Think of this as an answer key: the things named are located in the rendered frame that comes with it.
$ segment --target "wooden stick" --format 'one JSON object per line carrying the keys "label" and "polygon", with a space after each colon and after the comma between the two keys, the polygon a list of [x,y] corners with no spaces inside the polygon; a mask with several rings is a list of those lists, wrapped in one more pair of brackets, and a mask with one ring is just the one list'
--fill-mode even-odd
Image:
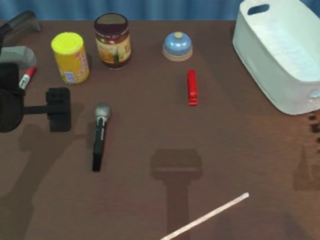
{"label": "wooden stick", "polygon": [[246,199],[248,197],[249,197],[249,193],[246,192],[246,193],[242,194],[241,196],[235,198],[234,200],[226,203],[225,205],[218,207],[217,209],[207,213],[206,215],[198,218],[197,220],[190,222],[188,225],[185,225],[182,228],[170,233],[169,235],[163,237],[161,240],[171,240],[171,239],[175,238],[176,236],[194,228],[195,226],[202,224],[203,222],[205,222],[208,219],[212,218],[213,216],[223,212],[224,210],[232,207],[233,205],[240,203],[241,201],[243,201],[244,199]]}

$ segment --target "yellow knob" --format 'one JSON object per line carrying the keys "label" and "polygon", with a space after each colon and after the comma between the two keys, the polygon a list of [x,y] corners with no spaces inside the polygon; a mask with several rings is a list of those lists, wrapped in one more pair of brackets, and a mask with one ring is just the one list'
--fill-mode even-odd
{"label": "yellow knob", "polygon": [[183,36],[182,32],[177,31],[177,32],[174,33],[174,37],[176,39],[180,39],[180,38],[182,38],[182,36]]}

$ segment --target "plastic bin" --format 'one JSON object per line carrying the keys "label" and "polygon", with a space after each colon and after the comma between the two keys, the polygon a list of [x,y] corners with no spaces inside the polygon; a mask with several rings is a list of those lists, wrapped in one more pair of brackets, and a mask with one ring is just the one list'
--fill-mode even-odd
{"label": "plastic bin", "polygon": [[232,43],[278,110],[320,109],[320,19],[300,0],[244,0]]}

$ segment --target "yellow container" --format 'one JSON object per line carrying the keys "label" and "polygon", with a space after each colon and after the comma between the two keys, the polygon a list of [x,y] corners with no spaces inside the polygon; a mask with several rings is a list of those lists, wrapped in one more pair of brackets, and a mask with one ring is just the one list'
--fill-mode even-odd
{"label": "yellow container", "polygon": [[89,66],[82,37],[75,32],[58,34],[51,42],[61,77],[66,84],[80,84],[89,76]]}

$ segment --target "blue backdrop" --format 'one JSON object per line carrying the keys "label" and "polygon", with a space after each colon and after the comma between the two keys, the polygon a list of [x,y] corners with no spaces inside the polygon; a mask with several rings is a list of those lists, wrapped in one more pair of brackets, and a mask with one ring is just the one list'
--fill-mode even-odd
{"label": "blue backdrop", "polygon": [[[320,16],[320,0],[301,0]],[[94,20],[117,12],[129,20],[235,20],[242,0],[0,0],[0,19],[32,10],[42,20]]]}

